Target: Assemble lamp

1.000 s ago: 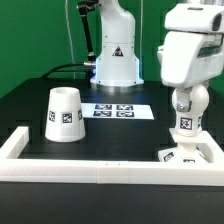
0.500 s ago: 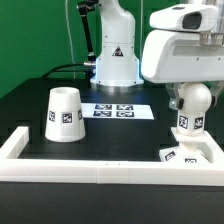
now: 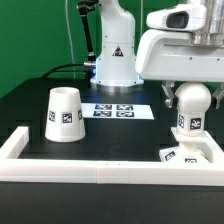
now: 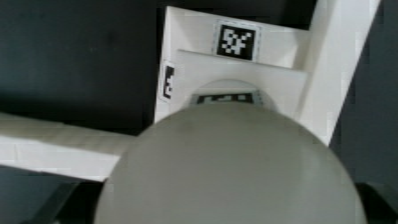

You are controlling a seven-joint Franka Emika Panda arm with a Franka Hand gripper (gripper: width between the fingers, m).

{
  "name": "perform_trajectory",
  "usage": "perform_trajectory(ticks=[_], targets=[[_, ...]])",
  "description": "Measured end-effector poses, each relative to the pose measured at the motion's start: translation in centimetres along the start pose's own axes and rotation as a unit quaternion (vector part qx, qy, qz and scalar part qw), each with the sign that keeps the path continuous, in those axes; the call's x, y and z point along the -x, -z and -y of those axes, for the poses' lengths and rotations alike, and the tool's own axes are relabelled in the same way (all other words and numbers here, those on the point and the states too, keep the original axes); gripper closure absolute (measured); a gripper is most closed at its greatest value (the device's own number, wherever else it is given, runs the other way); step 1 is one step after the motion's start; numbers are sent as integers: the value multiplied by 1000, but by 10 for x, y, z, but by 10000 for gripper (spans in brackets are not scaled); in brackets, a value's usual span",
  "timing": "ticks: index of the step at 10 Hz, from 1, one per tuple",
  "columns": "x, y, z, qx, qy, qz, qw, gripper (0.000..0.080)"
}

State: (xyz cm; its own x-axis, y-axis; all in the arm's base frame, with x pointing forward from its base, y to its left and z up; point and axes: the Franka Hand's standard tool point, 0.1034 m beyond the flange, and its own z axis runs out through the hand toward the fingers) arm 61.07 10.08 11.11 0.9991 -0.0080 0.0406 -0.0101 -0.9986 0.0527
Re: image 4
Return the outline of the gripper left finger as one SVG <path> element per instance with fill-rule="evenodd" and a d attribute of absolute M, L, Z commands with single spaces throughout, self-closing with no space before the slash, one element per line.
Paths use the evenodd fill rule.
<path fill-rule="evenodd" d="M 62 183 L 58 185 L 33 216 L 19 224 L 53 224 L 76 186 L 76 183 Z"/>

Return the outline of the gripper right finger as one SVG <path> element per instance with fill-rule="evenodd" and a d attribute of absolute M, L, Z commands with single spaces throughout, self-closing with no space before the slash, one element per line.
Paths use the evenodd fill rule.
<path fill-rule="evenodd" d="M 398 224 L 398 191 L 380 183 L 367 182 L 366 187 L 367 224 Z"/>

